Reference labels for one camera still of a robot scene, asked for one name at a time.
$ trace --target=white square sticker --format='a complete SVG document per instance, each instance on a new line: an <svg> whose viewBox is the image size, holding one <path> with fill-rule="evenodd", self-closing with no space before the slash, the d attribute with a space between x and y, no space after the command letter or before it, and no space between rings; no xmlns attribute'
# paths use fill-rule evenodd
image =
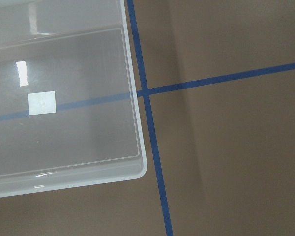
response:
<svg viewBox="0 0 295 236"><path fill-rule="evenodd" d="M48 114L56 112L55 91L28 94L29 115Z"/></svg>

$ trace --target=plastic bin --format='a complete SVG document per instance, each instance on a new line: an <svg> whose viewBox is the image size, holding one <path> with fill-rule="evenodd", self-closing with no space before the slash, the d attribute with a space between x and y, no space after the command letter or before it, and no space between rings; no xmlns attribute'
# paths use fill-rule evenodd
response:
<svg viewBox="0 0 295 236"><path fill-rule="evenodd" d="M139 178L122 0L0 0L0 197Z"/></svg>

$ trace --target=white square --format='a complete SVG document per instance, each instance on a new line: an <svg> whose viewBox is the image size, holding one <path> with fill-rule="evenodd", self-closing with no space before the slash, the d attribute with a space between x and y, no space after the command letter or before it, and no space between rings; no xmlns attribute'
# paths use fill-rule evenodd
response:
<svg viewBox="0 0 295 236"><path fill-rule="evenodd" d="M56 112L55 91L28 94L29 115L48 114Z"/></svg>

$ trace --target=brown floor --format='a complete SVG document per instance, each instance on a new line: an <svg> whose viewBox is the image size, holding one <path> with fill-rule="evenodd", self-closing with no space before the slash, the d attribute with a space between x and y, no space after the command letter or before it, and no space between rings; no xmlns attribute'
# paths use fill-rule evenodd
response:
<svg viewBox="0 0 295 236"><path fill-rule="evenodd" d="M295 0L135 6L150 88L295 62ZM151 104L174 235L295 236L295 70L156 94ZM139 105L145 176L2 198L0 236L165 236Z"/></svg>

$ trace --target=clear plastic container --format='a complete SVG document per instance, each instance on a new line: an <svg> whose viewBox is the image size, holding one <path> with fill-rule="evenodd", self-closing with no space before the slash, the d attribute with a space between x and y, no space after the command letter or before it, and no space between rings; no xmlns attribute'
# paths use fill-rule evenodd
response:
<svg viewBox="0 0 295 236"><path fill-rule="evenodd" d="M0 0L0 197L139 178L122 0Z"/></svg>

